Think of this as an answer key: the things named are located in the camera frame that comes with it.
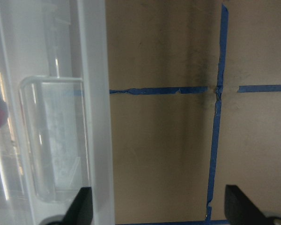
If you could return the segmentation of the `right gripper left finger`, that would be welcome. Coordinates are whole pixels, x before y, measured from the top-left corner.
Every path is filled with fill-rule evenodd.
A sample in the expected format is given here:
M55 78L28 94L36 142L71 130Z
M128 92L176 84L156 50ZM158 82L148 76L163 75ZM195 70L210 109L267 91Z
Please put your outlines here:
M82 187L62 219L63 225L90 225L93 220L92 188Z

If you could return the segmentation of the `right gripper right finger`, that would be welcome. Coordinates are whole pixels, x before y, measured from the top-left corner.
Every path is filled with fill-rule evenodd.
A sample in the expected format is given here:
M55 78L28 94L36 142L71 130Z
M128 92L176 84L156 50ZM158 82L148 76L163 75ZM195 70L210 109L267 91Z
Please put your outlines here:
M231 225L273 225L237 185L225 187L225 217Z

